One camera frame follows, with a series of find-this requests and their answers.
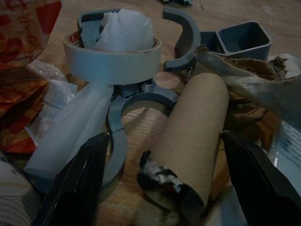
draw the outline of toilet paper roll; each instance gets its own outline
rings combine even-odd
[[[193,188],[205,206],[228,102],[226,84],[218,75],[192,77],[151,151],[151,158]]]

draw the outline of torn paper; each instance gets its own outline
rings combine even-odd
[[[266,61],[231,59],[212,53],[197,55],[198,70],[220,75],[233,91],[270,109],[291,126],[301,131],[301,60],[295,54],[280,54],[285,68]]]

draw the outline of gray plastic clip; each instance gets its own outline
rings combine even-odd
[[[186,12],[164,7],[163,19],[180,24],[183,31],[175,45],[175,60],[167,60],[164,71],[190,70],[196,63],[195,50],[205,45],[211,53],[232,58],[265,60],[272,39],[256,21],[230,26],[219,31],[203,32],[195,20]]]
[[[111,102],[108,113],[113,152],[104,169],[102,188],[106,188],[118,175],[127,157],[127,137],[121,122],[122,112],[129,105],[142,100],[152,100],[173,109],[179,98],[173,91],[157,86],[153,79],[115,86],[114,91],[118,92],[117,97]]]

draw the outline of white paper towel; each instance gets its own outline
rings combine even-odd
[[[151,19],[143,13],[122,8],[118,13],[105,13],[104,27],[95,49],[103,52],[133,52],[149,49],[154,44]]]

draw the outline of crumpled paper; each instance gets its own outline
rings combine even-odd
[[[104,27],[95,48],[104,52],[133,52],[149,49],[154,44],[151,19],[143,13],[122,8],[118,13],[105,13]]]
[[[198,48],[197,53],[198,65],[192,76],[204,71],[218,74],[230,91],[268,108],[301,131],[301,59],[297,55],[280,54],[268,62],[230,59],[204,48]]]

